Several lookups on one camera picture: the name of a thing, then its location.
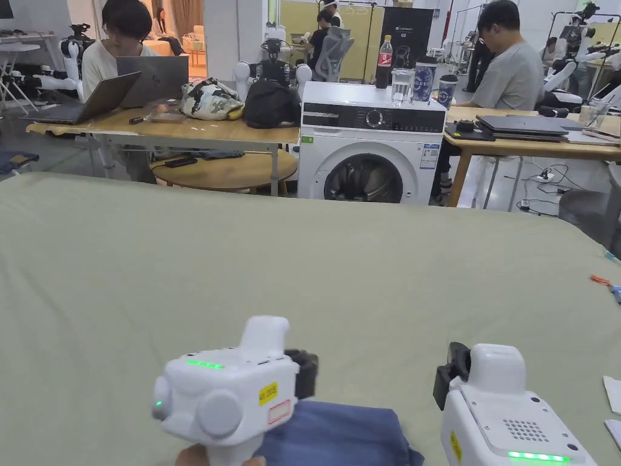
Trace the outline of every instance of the white handheld gripper device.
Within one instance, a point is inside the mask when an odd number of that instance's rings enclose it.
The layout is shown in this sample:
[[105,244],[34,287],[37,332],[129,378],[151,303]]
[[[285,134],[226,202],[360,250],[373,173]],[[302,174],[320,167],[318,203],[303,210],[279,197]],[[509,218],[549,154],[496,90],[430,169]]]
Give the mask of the white handheld gripper device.
[[207,446],[211,466],[241,466],[297,403],[300,366],[284,354],[288,330],[285,318],[255,316],[239,347],[170,361],[155,382],[153,417],[168,434]]
[[552,407],[526,390],[526,364],[516,348],[463,348],[468,355],[461,362],[458,354],[438,367],[434,388],[450,466],[597,466]]

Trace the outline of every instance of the black bag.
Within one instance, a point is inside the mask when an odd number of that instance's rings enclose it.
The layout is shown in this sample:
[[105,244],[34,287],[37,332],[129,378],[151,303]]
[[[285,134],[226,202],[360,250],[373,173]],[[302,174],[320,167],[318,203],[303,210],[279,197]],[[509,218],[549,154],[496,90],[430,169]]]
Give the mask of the black bag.
[[300,99],[292,89],[267,80],[250,86],[244,118],[251,128],[296,127],[300,126],[301,117]]

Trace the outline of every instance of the power strip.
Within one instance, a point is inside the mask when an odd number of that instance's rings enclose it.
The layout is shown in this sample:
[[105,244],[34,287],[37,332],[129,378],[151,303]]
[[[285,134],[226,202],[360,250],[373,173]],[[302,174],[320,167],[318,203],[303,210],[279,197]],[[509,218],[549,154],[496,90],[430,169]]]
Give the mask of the power strip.
[[554,178],[554,173],[548,173],[548,179],[542,177],[541,175],[537,175],[537,181],[540,183],[549,183],[552,181],[552,178]]

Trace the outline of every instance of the green led light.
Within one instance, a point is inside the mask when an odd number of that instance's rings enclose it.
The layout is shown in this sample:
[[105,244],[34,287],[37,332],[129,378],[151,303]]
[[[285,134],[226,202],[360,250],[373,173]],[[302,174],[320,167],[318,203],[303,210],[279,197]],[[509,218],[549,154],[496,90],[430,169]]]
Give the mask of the green led light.
[[524,460],[542,460],[542,461],[555,461],[557,463],[569,463],[571,458],[557,455],[540,455],[536,453],[521,453],[521,452],[509,452],[509,456],[512,458],[520,458]]
[[224,366],[222,366],[220,364],[212,364],[210,362],[197,361],[195,359],[188,359],[187,363],[188,364],[193,364],[195,366],[209,367],[211,369],[221,369],[221,368],[224,367]]

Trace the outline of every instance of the plastic bottle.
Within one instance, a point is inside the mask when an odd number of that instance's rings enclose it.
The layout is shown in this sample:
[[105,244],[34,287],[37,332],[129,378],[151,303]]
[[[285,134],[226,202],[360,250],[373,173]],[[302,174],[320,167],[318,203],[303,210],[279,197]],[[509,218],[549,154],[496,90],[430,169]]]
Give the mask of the plastic bottle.
[[390,35],[385,36],[384,43],[379,48],[378,69],[375,78],[375,87],[378,89],[386,89],[390,79],[392,65],[392,44],[390,43]]

